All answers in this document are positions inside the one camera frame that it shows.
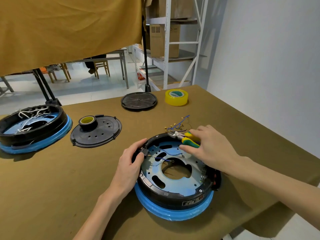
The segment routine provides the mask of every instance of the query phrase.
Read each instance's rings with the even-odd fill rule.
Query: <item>forearm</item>
[[[320,230],[319,188],[275,172],[248,158],[244,158],[242,169],[234,176],[274,195]]]
[[[107,189],[99,197],[92,213],[73,240],[100,240],[112,214],[121,203],[121,199],[117,192]]]

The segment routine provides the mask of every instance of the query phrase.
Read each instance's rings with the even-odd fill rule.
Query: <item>shelf rack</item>
[[[188,19],[170,19],[171,16],[171,0],[166,0],[166,11],[165,17],[158,17],[158,18],[150,18],[146,20],[147,24],[164,24],[165,30],[165,39],[164,39],[164,57],[151,57],[150,51],[147,50],[146,56],[152,60],[152,65],[148,65],[148,77],[150,85],[157,91],[159,90],[166,90],[170,88],[177,88],[183,87],[188,85],[194,85],[196,79],[196,72],[198,66],[198,60],[200,55],[200,47],[201,47],[201,40],[203,34],[203,28],[205,24],[208,0],[202,0],[201,11],[199,12],[197,1],[194,0],[194,6],[196,9],[197,18],[188,18]],[[170,24],[192,24],[198,25],[198,34],[197,34],[197,41],[190,41],[190,42],[169,42],[170,39]],[[196,44],[196,52],[192,53],[186,50],[179,50],[179,57],[178,58],[169,58],[169,45],[170,44]],[[142,49],[138,46],[133,45],[134,51],[134,65],[136,69],[136,79],[137,79],[137,87],[139,84],[144,83],[145,80],[140,81],[138,80],[138,73],[140,73],[144,78],[145,75],[145,68],[142,66],[137,66],[136,63],[136,52],[144,53]],[[164,70],[156,67],[154,65],[154,61],[160,64],[163,64]],[[183,76],[181,81],[176,80],[174,77],[168,75],[168,68],[169,62],[182,62],[182,61],[192,61],[189,68],[187,69],[185,75]],[[190,73],[191,69],[193,69],[192,80],[187,81],[186,78]]]

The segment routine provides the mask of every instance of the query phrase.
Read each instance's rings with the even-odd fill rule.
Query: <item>shoe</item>
[[[95,71],[96,71],[95,69],[90,68],[88,72],[89,72],[90,74],[93,74]]]

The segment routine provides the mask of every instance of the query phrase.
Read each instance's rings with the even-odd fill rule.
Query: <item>wire cutter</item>
[[[198,145],[197,143],[194,142],[194,141],[200,141],[200,139],[198,137],[195,137],[194,135],[192,135],[190,132],[186,132],[186,133],[182,134],[178,131],[175,131],[175,132],[170,131],[170,132],[168,132],[168,135],[172,138],[181,140],[183,145],[191,146],[194,148],[200,147],[200,145]]]

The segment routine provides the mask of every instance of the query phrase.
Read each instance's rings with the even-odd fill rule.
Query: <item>yellow cloth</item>
[[[142,0],[2,0],[0,76],[138,43],[141,21]]]

